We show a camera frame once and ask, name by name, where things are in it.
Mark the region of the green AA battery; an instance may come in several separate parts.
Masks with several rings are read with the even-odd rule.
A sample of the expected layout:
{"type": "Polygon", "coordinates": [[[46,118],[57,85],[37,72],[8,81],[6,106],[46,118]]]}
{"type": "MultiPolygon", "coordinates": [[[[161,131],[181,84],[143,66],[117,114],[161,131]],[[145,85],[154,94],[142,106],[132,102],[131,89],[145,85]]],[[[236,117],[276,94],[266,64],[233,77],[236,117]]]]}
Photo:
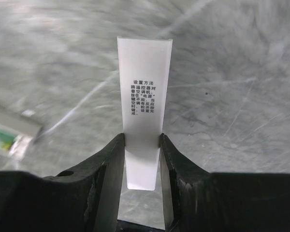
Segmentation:
{"type": "Polygon", "coordinates": [[[16,135],[0,129],[0,150],[9,152],[14,144],[16,135]]]}

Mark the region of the white remote battery cover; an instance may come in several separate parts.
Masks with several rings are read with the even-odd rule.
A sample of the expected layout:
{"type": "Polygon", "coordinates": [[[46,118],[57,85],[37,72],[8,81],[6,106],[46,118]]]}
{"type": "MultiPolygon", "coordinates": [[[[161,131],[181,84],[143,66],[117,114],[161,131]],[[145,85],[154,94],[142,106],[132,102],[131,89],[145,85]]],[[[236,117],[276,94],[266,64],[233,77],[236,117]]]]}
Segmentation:
{"type": "Polygon", "coordinates": [[[127,187],[153,191],[173,41],[117,38],[127,187]]]}

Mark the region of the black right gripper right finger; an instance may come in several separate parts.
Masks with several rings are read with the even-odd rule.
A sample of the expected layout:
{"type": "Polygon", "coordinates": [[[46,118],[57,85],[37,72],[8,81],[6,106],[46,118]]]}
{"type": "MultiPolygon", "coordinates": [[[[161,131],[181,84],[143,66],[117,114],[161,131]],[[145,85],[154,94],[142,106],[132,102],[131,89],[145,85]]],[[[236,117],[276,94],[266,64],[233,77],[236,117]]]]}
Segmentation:
{"type": "Polygon", "coordinates": [[[290,174],[210,173],[160,136],[168,232],[290,232],[290,174]]]}

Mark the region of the slim white remote control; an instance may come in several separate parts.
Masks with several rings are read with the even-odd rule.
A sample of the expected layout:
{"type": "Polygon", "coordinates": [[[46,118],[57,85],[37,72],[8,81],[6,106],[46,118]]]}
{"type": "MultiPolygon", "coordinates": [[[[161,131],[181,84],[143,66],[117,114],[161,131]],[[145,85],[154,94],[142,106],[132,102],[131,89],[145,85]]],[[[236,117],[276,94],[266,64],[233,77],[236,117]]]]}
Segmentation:
{"type": "Polygon", "coordinates": [[[22,160],[28,148],[41,134],[43,125],[32,117],[18,114],[0,105],[0,129],[16,135],[10,151],[0,150],[0,154],[15,160],[22,160]]]}

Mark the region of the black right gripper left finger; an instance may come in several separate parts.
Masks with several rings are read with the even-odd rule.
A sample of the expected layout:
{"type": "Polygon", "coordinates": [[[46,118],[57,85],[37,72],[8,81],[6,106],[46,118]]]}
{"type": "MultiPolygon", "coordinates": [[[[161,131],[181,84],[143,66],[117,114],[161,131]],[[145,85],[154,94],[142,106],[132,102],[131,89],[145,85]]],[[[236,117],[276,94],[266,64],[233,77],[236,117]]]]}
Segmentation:
{"type": "Polygon", "coordinates": [[[0,171],[0,232],[113,232],[124,169],[124,135],[56,176],[0,171]]]}

